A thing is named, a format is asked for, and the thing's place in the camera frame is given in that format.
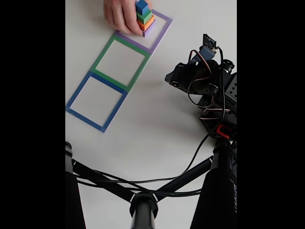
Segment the person's hand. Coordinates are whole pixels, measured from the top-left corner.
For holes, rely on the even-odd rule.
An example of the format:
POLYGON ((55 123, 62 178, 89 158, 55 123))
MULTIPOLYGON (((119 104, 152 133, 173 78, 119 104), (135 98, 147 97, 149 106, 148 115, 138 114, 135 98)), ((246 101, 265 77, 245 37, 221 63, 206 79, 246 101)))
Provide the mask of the person's hand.
POLYGON ((128 35, 142 36, 134 0, 104 0, 103 11, 104 18, 115 30, 128 35))

